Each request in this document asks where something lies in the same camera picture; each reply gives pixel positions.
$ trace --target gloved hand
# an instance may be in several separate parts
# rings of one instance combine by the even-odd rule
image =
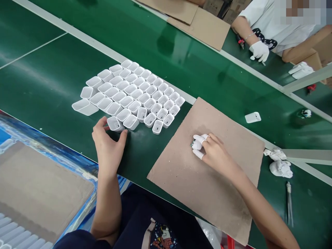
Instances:
[[[252,44],[249,48],[253,52],[255,58],[260,58],[258,62],[266,62],[267,57],[269,56],[270,50],[269,47],[264,44],[262,41],[258,41]]]

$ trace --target cardboard box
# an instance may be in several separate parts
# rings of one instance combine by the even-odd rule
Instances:
[[[233,0],[230,9],[235,12],[243,11],[249,4],[251,0]]]
[[[232,24],[239,14],[240,12],[236,12],[234,10],[229,9],[226,15],[224,16],[223,20],[228,24]]]
[[[138,0],[169,16],[167,22],[220,51],[230,25],[186,0]]]
[[[223,0],[206,0],[203,9],[210,12],[214,16],[218,16],[223,4]]]

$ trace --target sleeve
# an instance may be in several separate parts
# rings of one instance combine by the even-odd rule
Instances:
[[[243,16],[247,19],[250,26],[263,15],[267,8],[272,4],[273,0],[253,0],[239,16]]]
[[[314,27],[315,25],[301,25],[277,45],[275,52],[279,53],[286,49],[296,47],[309,37]]]
[[[112,249],[106,240],[96,240],[85,230],[67,233],[53,247],[53,249]]]

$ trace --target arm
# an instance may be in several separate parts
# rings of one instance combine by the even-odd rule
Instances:
[[[238,16],[232,23],[231,28],[239,33],[243,39],[253,33],[247,19],[244,16]],[[248,43],[249,46],[259,41],[260,39],[256,35],[252,35],[246,39],[246,43]]]
[[[93,128],[92,137],[96,145],[99,172],[97,205],[92,222],[91,233],[114,246],[121,222],[121,198],[117,170],[126,143],[127,130],[121,133],[118,142],[113,141],[105,132],[107,119],[103,117]]]
[[[319,43],[321,40],[323,40],[331,33],[332,33],[332,25],[326,25],[316,34],[312,35],[311,37],[309,37],[308,39],[306,39],[304,42],[300,43],[296,47],[284,50],[282,60],[284,62],[291,62],[300,54],[314,47],[317,43]]]
[[[222,141],[213,133],[209,133],[206,140],[197,135],[194,138],[203,145],[206,155],[195,149],[194,154],[225,176],[238,190],[259,231],[265,237],[268,248],[299,249],[292,232],[231,158]]]

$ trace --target brown cardboard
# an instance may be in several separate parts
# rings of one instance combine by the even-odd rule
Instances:
[[[206,0],[203,9],[214,16],[218,16],[223,4],[223,0]]]
[[[233,0],[230,9],[235,12],[243,11],[249,4],[251,0]]]
[[[21,142],[0,155],[0,213],[55,243],[94,191],[91,182]]]
[[[247,245],[252,217],[235,187],[196,157],[193,135],[213,132],[257,187],[264,143],[198,98],[147,178],[188,208]]]
[[[186,0],[137,0],[168,16],[174,17],[184,23],[191,24],[198,5]]]
[[[229,9],[224,16],[223,21],[231,25],[239,14],[240,12]]]
[[[218,51],[221,50],[230,28],[229,24],[201,8],[197,9],[190,26],[172,17],[167,22]]]

